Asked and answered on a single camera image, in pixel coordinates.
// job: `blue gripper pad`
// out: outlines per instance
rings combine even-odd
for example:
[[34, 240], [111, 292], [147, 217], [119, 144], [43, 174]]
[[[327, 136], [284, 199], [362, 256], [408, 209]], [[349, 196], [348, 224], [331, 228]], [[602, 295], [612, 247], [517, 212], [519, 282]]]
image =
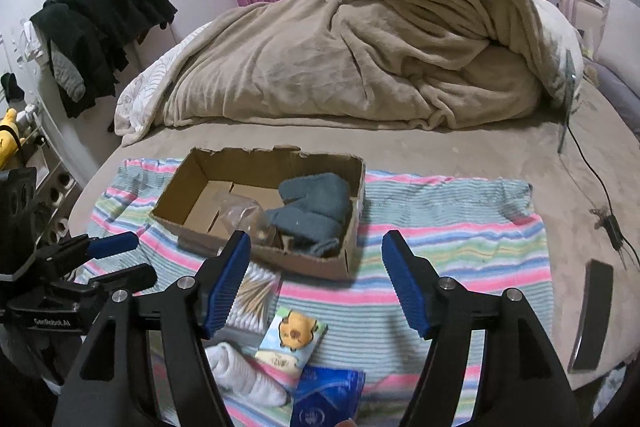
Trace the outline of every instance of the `blue gripper pad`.
[[91, 259], [104, 259], [117, 253], [135, 250], [139, 243], [138, 236], [133, 232], [108, 235], [107, 237], [92, 240], [86, 249], [86, 253]]
[[207, 259], [206, 263], [218, 261], [225, 263], [225, 266], [209, 293], [209, 306], [202, 326], [208, 335], [206, 338], [210, 339], [216, 331], [224, 327], [240, 283], [249, 266], [250, 255], [251, 239], [249, 235], [236, 231], [218, 257]]
[[[402, 313], [404, 313], [409, 327], [416, 330], [422, 338], [426, 338], [430, 329], [427, 317], [428, 303], [410, 265], [412, 268], [425, 268], [420, 267], [416, 261], [424, 261], [429, 267], [431, 264], [426, 259], [414, 256], [398, 230], [387, 232], [382, 238], [382, 261], [391, 279], [391, 284], [396, 290]], [[424, 283], [433, 282], [433, 273], [429, 273], [428, 270], [425, 272], [428, 280]]]

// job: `striped blanket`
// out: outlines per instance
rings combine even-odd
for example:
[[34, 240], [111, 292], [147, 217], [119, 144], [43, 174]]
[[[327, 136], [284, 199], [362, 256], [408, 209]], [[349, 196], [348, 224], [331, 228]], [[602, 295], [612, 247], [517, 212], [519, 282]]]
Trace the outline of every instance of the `striped blanket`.
[[[181, 250], [177, 238], [149, 217], [180, 160], [125, 160], [113, 184], [97, 201], [88, 233], [104, 237], [132, 230], [136, 251], [84, 265], [81, 280], [139, 263], [158, 272], [150, 291], [161, 291], [193, 274], [202, 258]], [[466, 288], [500, 294], [523, 290], [550, 334], [553, 293], [545, 227], [533, 212], [530, 186], [517, 180], [483, 180], [367, 171], [358, 229], [362, 263], [351, 283], [284, 274], [278, 306], [296, 309], [328, 324], [310, 360], [314, 365], [360, 369], [366, 387], [358, 416], [361, 426], [395, 426], [414, 391], [429, 349], [402, 315], [383, 266], [382, 236], [399, 229], [414, 253], [428, 257], [437, 272]], [[474, 332], [455, 425], [469, 420], [482, 360], [483, 333]], [[156, 367], [161, 400], [168, 400], [166, 374]], [[287, 426], [290, 405], [258, 409], [225, 396], [237, 425]], [[177, 422], [167, 406], [165, 419]]]

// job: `open cardboard box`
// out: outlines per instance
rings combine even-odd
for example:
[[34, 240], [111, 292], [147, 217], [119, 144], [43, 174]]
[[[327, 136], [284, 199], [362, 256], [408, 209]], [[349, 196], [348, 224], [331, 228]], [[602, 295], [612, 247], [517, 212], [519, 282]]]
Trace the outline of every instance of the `open cardboard box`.
[[351, 187], [351, 213], [340, 238], [340, 250], [328, 257], [252, 245], [252, 259], [284, 270], [332, 280], [349, 280], [356, 268], [356, 234], [364, 197], [365, 166], [348, 154], [305, 153], [292, 146], [273, 150], [193, 149], [178, 167], [151, 215], [178, 236], [181, 247], [215, 256], [230, 234], [217, 219], [215, 194], [220, 190], [247, 196], [260, 206], [278, 208], [278, 186], [284, 180], [334, 172]]

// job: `white sock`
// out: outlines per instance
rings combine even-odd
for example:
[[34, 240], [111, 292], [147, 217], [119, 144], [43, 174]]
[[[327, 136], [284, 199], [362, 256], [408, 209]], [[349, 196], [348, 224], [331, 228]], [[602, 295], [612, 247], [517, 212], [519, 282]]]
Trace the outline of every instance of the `white sock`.
[[207, 347], [205, 353], [216, 384], [257, 405], [281, 407], [287, 402], [287, 391], [273, 378], [251, 367], [229, 344]]

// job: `plastic bag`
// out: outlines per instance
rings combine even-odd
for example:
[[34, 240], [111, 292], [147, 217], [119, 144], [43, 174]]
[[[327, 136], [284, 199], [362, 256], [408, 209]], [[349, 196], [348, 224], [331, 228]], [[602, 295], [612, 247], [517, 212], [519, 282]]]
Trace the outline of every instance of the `plastic bag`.
[[290, 427], [338, 425], [356, 418], [364, 383], [361, 371], [305, 365], [294, 394]]
[[218, 219], [231, 234], [242, 230], [249, 234], [254, 245], [271, 245], [276, 235], [276, 229], [269, 221], [260, 204], [231, 192], [219, 192], [220, 211]]

